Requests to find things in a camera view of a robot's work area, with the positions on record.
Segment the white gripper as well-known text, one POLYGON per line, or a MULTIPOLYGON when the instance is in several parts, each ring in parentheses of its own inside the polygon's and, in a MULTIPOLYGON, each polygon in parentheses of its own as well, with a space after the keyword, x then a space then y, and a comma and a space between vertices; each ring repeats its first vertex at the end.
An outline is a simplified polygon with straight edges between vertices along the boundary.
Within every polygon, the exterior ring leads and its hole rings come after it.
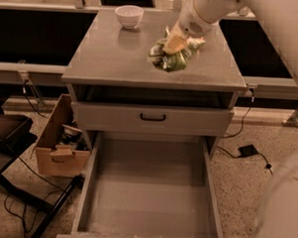
POLYGON ((206 35, 219 21, 220 6, 214 3, 189 2, 179 16, 179 25, 166 31, 163 51, 176 54, 187 46, 188 36, 199 38, 206 35))

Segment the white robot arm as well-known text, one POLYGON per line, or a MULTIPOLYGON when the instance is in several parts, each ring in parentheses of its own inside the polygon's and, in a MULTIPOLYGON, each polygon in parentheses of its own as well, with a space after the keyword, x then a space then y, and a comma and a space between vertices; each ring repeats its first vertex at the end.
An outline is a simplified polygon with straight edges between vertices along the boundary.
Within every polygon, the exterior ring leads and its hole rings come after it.
MULTIPOLYGON (((170 55, 221 18, 245 6, 259 21, 298 85, 298 0, 191 0, 182 9, 164 50, 170 55)), ((252 238, 298 238, 298 151, 274 171, 263 193, 252 238)))

